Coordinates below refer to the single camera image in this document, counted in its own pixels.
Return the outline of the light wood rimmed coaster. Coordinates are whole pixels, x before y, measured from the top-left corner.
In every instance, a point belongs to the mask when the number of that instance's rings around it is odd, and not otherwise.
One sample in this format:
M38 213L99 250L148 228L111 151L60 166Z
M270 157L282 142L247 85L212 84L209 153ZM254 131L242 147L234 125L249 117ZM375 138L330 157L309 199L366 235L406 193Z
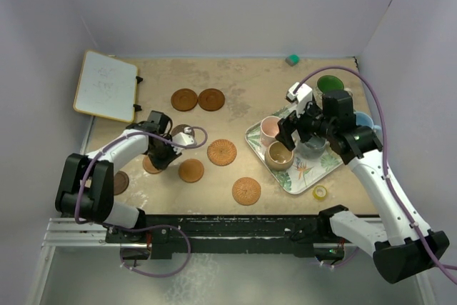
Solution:
M148 156L144 156L142 160L142 166L145 170L145 172L149 174L159 174L161 173L161 170L157 169L152 163L151 160Z

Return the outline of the grey blue mug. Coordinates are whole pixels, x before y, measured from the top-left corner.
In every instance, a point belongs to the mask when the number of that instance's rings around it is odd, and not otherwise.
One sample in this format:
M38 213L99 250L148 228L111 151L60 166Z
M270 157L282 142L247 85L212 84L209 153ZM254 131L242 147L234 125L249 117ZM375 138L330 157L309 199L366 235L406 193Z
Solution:
M305 159L317 159L326 149L326 140L319 137L311 137L308 141L299 142L296 150Z

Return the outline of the light wood coaster smooth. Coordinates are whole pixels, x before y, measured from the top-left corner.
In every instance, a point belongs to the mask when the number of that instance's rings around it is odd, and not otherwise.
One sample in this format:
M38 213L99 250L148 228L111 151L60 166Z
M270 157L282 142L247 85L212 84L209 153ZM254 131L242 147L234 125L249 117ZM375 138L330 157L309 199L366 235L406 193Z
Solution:
M204 165L198 159L187 159L179 166L179 177L187 182L199 181L204 175Z

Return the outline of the dark walnut coaster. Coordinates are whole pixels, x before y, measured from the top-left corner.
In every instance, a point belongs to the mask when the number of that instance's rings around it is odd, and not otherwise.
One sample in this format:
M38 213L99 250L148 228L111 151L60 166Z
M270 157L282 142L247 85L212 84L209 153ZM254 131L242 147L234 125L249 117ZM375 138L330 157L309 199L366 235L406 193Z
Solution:
M117 196L125 192L129 186L129 176L124 171L118 171L114 175L114 195Z
M195 131L188 124L179 124L171 130L172 136L175 136L180 133L188 134L192 137L195 137Z

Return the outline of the brown ringed wood coaster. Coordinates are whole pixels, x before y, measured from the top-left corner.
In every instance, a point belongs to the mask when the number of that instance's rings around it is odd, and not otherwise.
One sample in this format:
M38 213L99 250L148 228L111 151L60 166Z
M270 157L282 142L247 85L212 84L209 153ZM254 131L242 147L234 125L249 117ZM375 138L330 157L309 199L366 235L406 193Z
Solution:
M225 96L219 89L205 89L199 94L198 103L205 111L217 111L225 104Z

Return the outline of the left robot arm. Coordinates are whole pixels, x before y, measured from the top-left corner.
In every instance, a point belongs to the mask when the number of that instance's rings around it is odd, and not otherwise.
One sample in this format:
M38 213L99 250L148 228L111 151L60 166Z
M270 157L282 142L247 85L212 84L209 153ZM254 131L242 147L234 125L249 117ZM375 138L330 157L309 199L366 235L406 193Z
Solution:
M152 111L145 121L129 124L122 134L90 154L67 157L55 199L55 208L79 223L94 222L122 227L131 242L146 236L144 211L114 200L115 174L137 156L162 171L181 153L183 141L171 136L173 122Z

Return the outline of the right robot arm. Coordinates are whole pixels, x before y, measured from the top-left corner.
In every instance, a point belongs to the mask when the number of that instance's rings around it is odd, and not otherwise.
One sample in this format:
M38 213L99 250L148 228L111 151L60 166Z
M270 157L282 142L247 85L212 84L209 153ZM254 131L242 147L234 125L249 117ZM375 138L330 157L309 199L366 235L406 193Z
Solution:
M330 91L318 106L311 90L289 89L286 100L296 108L279 121L277 140L290 151L296 147L293 133L303 143L314 137L327 140L361 182L383 223L380 229L338 205L319 212L318 235L324 241L341 237L357 245L390 284L437 266L449 247L448 237L434 231L414 209L383 160L376 133L357 124L350 94Z

